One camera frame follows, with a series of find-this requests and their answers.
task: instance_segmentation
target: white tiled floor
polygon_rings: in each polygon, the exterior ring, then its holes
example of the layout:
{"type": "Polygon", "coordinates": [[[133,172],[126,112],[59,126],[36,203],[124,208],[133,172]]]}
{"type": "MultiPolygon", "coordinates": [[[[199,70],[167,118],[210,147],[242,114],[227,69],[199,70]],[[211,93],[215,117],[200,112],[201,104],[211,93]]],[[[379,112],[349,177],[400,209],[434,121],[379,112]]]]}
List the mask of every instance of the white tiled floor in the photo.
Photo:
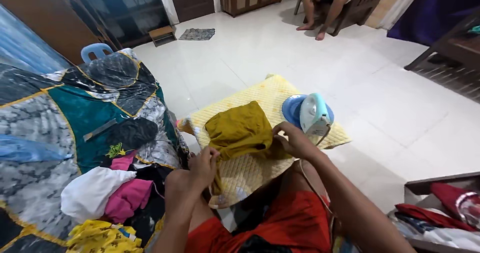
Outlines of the white tiled floor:
{"type": "MultiPolygon", "coordinates": [[[[303,93],[321,92],[353,139],[327,151],[383,211],[408,180],[480,170],[480,105],[402,67],[426,47],[351,26],[315,41],[296,31],[296,0],[232,18],[217,13],[176,26],[215,28],[209,41],[134,49],[160,82],[177,118],[280,74],[303,93]]],[[[187,139],[191,148],[195,138],[187,139]]]]}

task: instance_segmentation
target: clothing iron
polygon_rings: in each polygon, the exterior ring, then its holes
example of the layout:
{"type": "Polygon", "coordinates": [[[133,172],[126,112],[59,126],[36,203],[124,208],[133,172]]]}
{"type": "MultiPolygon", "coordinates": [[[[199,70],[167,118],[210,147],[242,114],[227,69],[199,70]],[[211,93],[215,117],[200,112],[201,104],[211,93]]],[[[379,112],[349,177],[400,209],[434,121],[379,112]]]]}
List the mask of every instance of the clothing iron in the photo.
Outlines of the clothing iron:
{"type": "Polygon", "coordinates": [[[322,137],[320,141],[327,136],[334,120],[331,108],[319,93],[288,97],[282,104],[282,113],[287,121],[302,129],[306,135],[322,137]]]}

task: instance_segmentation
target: ironing pad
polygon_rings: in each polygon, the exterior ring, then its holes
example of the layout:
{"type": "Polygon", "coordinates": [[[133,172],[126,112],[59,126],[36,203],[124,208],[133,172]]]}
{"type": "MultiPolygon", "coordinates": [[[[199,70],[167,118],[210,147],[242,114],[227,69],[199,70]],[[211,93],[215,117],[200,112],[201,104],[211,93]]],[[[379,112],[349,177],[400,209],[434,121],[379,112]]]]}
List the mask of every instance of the ironing pad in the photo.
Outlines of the ironing pad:
{"type": "MultiPolygon", "coordinates": [[[[282,115],[282,104],[285,99],[300,93],[281,76],[268,75],[261,83],[188,115],[186,118],[178,121],[177,126],[180,131],[194,135],[203,149],[210,143],[205,123],[215,114],[255,100],[265,112],[272,127],[274,127],[285,121],[285,117],[282,115]]],[[[314,143],[318,142],[318,140],[320,140],[318,136],[311,137],[311,141],[314,143]]],[[[341,125],[338,122],[334,122],[330,133],[319,145],[319,149],[331,149],[350,141],[350,137],[348,137],[341,125]]],[[[291,166],[294,160],[294,158],[267,160],[253,158],[251,155],[246,154],[228,161],[219,162],[218,170],[224,190],[221,195],[213,196],[208,205],[214,209],[223,209],[234,205],[248,197],[261,185],[282,174],[291,166]]]]}

